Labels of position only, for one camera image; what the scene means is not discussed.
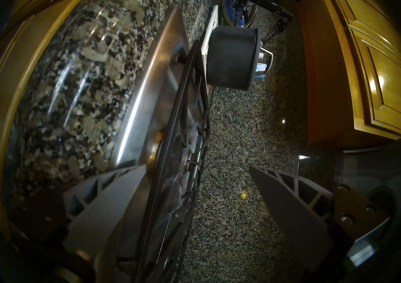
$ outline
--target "black pot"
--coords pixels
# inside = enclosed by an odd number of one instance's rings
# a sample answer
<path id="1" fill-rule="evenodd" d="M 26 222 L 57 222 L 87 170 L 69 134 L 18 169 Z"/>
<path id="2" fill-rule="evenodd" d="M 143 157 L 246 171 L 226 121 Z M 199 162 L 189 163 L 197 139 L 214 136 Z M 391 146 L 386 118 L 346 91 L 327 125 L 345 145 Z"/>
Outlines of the black pot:
<path id="1" fill-rule="evenodd" d="M 255 75 L 260 47 L 259 28 L 217 26 L 209 40 L 208 83 L 248 91 Z"/>

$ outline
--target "speckled granite countertop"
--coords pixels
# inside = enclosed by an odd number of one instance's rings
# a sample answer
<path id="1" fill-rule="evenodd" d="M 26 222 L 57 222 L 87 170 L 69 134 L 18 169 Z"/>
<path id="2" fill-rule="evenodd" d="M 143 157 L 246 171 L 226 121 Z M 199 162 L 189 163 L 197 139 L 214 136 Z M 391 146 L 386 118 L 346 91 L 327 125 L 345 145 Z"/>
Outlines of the speckled granite countertop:
<path id="1" fill-rule="evenodd" d="M 104 172 L 167 6 L 190 43 L 213 0 L 81 0 L 35 67 L 11 130 L 4 180 L 20 200 L 49 181 L 65 189 Z"/>
<path id="2" fill-rule="evenodd" d="M 253 27 L 264 35 L 271 19 L 259 8 Z M 248 167 L 299 173 L 331 190 L 334 156 L 306 147 L 306 72 L 298 19 L 265 48 L 275 55 L 265 81 L 253 81 L 248 92 L 215 92 L 182 283 L 299 282 L 302 275 L 303 266 L 270 216 Z M 310 158 L 300 160 L 300 155 Z"/>

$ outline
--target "pot handle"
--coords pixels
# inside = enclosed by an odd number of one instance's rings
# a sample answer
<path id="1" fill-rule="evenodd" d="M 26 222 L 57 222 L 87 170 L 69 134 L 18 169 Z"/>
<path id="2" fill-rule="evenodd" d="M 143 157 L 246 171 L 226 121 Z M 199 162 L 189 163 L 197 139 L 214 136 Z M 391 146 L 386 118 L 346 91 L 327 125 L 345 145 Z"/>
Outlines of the pot handle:
<path id="1" fill-rule="evenodd" d="M 260 44 L 260 50 L 262 50 L 262 51 L 264 51 L 264 52 L 270 54 L 270 55 L 271 55 L 271 60 L 270 60 L 269 68 L 268 68 L 267 70 L 262 71 L 262 72 L 255 72 L 255 75 L 253 76 L 253 78 L 254 78 L 254 79 L 257 79 L 257 80 L 263 80 L 263 79 L 265 78 L 265 77 L 263 77 L 263 76 L 265 76 L 265 75 L 269 72 L 269 70 L 270 70 L 270 68 L 271 68 L 271 66 L 272 66 L 272 64 L 273 64 L 273 53 L 271 53 L 270 51 L 264 49 L 264 48 L 262 47 L 262 43 Z"/>

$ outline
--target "bolt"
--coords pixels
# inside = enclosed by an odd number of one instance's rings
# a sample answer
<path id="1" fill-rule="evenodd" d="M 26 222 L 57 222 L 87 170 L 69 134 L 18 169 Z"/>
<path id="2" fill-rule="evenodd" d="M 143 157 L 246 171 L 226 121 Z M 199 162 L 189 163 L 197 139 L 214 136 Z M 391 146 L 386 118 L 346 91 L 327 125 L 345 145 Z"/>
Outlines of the bolt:
<path id="1" fill-rule="evenodd" d="M 341 222 L 346 225 L 352 225 L 355 219 L 351 215 L 344 214 L 341 216 Z"/>
<path id="2" fill-rule="evenodd" d="M 349 191 L 350 188 L 347 185 L 339 185 L 339 189 Z"/>
<path id="3" fill-rule="evenodd" d="M 366 205 L 366 211 L 370 213 L 376 212 L 376 208 L 373 205 Z"/>

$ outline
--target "black cast iron grate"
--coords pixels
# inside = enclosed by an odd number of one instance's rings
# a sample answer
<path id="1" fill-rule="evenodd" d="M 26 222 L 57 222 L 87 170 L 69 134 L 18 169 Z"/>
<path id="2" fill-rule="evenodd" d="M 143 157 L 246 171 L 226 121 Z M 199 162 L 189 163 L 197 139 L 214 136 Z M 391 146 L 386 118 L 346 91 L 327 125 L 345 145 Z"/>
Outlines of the black cast iron grate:
<path id="1" fill-rule="evenodd" d="M 172 112 L 168 121 L 167 133 L 163 140 L 160 156 L 156 162 L 156 176 L 152 182 L 145 214 L 141 225 L 140 237 L 135 255 L 135 270 L 133 282 L 172 282 L 178 281 L 182 269 L 182 262 L 185 248 L 188 242 L 189 231 L 191 229 L 195 203 L 198 198 L 199 185 L 201 183 L 205 156 L 208 148 L 210 136 L 210 117 L 207 96 L 206 81 L 204 78 L 203 62 L 201 55 L 201 42 L 196 40 L 193 43 L 188 55 L 181 55 L 177 61 L 185 64 L 183 74 L 178 86 L 174 100 Z M 188 160 L 189 178 L 186 191 L 181 197 L 179 206 L 173 209 L 169 215 L 173 216 L 180 211 L 183 213 L 180 223 L 178 223 L 170 235 L 163 239 L 157 262 L 149 262 L 148 248 L 152 241 L 152 231 L 159 218 L 159 203 L 161 201 L 163 182 L 166 179 L 166 162 L 172 153 L 173 142 L 178 132 L 181 133 L 182 146 L 186 147 L 186 128 L 188 112 L 188 85 L 193 81 L 193 71 L 195 70 L 195 94 L 190 106 L 196 107 L 198 101 L 203 107 L 202 122 L 195 123 L 193 131 L 189 137 L 190 144 L 193 142 L 195 129 L 198 130 L 195 153 L 193 158 Z"/>

